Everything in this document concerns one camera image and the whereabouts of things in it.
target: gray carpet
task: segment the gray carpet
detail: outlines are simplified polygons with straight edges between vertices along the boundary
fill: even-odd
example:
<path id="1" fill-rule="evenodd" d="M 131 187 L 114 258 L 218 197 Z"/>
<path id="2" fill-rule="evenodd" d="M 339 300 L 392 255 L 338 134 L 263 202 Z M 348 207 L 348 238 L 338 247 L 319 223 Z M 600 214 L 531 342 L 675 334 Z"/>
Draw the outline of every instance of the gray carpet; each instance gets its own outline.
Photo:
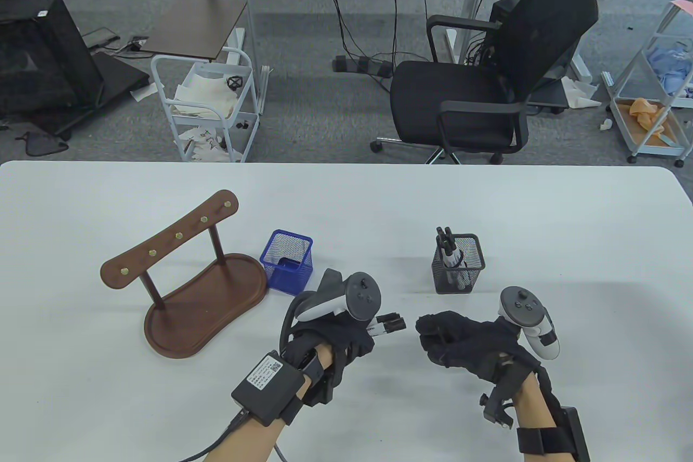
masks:
<path id="1" fill-rule="evenodd" d="M 81 31 L 107 26 L 123 39 L 148 34 L 174 0 L 65 0 Z M 391 48 L 393 0 L 339 0 L 346 22 L 366 53 Z M 485 0 L 480 16 L 488 16 Z M 600 20 L 584 46 L 594 75 L 618 73 L 626 65 L 668 0 L 607 0 Z M 263 162 L 423 162 L 424 150 L 386 147 L 375 155 L 369 142 L 376 135 L 396 137 L 389 100 L 367 76 L 334 74 L 331 60 L 343 53 L 331 0 L 255 0 L 258 53 L 274 68 L 251 161 Z M 457 15 L 461 0 L 428 0 L 429 14 Z M 693 28 L 680 16 L 680 24 Z M 398 48 L 430 55 L 423 0 L 398 0 Z M 148 70 L 147 61 L 132 61 Z M 174 85 L 184 68 L 167 68 L 162 80 Z M 603 91 L 597 93 L 605 100 Z M 529 145 L 508 164 L 626 165 L 628 155 L 617 129 L 600 132 L 603 108 L 567 110 L 559 116 L 530 118 Z M 0 132 L 0 163 L 26 159 L 24 143 L 14 137 L 25 125 Z M 180 160 L 157 96 L 141 103 L 126 99 L 106 115 L 76 130 L 67 152 L 53 160 Z M 485 155 L 461 154 L 463 162 L 483 163 Z M 674 171 L 693 197 L 693 159 L 683 169 L 673 160 L 641 157 L 638 165 Z"/>

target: wooden hanger bar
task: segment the wooden hanger bar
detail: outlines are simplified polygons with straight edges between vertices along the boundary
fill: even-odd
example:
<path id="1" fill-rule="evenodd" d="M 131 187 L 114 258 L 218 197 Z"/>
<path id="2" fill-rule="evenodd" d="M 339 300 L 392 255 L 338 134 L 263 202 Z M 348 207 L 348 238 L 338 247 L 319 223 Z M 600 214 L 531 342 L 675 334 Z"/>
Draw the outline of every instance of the wooden hanger bar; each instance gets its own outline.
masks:
<path id="1" fill-rule="evenodd" d="M 238 199 L 228 190 L 221 190 L 209 197 L 196 209 L 159 234 L 145 240 L 129 251 L 116 256 L 101 266 L 101 279 L 111 289 L 123 289 L 136 278 L 142 277 L 146 289 L 159 306 L 161 296 L 147 274 L 149 267 L 189 239 L 209 230 L 218 262 L 224 262 L 224 253 L 216 230 L 216 224 L 238 211 Z"/>

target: mesh backrest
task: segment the mesh backrest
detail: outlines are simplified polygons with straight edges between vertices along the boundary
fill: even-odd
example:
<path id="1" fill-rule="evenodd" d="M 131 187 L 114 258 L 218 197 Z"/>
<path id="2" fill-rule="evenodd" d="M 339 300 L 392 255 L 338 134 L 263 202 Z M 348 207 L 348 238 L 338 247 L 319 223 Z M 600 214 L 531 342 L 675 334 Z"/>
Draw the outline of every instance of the mesh backrest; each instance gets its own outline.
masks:
<path id="1" fill-rule="evenodd" d="M 540 79 L 599 16 L 597 0 L 520 0 L 495 37 L 495 58 L 515 101 Z"/>

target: chair seat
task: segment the chair seat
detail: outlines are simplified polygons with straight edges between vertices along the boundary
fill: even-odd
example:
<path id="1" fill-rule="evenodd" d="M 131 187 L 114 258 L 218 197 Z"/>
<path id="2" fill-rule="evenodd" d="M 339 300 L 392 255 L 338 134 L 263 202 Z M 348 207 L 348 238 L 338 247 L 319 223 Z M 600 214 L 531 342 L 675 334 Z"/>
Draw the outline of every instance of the chair seat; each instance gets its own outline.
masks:
<path id="1" fill-rule="evenodd" d="M 390 88 L 390 106 L 401 140 L 440 146 L 436 117 L 443 101 L 509 102 L 491 70 L 426 61 L 404 61 L 397 66 Z M 511 116 L 448 115 L 444 123 L 448 141 L 455 148 L 495 152 L 512 145 Z"/>

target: blue mesh pencil cup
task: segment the blue mesh pencil cup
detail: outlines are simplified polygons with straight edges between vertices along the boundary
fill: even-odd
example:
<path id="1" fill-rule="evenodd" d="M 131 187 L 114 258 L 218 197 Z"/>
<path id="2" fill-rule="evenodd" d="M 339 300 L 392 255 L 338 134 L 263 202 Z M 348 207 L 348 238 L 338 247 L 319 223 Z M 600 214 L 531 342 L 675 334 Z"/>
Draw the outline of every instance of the blue mesh pencil cup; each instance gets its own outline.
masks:
<path id="1" fill-rule="evenodd" d="M 265 247 L 260 263 L 265 267 L 267 284 L 296 296 L 312 274 L 312 238 L 277 229 Z"/>

